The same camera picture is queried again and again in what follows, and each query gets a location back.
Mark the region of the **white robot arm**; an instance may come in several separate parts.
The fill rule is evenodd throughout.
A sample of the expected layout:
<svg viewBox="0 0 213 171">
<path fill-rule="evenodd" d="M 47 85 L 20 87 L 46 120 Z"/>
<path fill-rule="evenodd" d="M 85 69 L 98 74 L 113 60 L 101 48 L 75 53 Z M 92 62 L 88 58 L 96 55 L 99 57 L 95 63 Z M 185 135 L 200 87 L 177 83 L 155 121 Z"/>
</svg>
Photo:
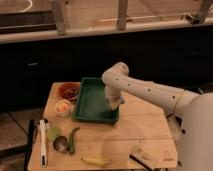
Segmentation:
<svg viewBox="0 0 213 171">
<path fill-rule="evenodd" d="M 213 171 L 213 92 L 198 94 L 135 79 L 129 76 L 129 68 L 123 62 L 104 71 L 102 81 L 111 110 L 124 102 L 124 91 L 182 120 L 177 171 Z"/>
</svg>

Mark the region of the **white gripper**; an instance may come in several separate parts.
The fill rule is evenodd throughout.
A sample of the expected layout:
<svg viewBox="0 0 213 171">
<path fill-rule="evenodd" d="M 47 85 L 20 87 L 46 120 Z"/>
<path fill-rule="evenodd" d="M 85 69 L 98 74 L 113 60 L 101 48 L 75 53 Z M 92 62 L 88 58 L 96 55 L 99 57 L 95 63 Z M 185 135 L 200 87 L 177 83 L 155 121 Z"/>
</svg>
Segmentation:
<svg viewBox="0 0 213 171">
<path fill-rule="evenodd" d="M 105 97 L 111 106 L 119 106 L 124 103 L 121 91 L 110 86 L 105 87 Z"/>
</svg>

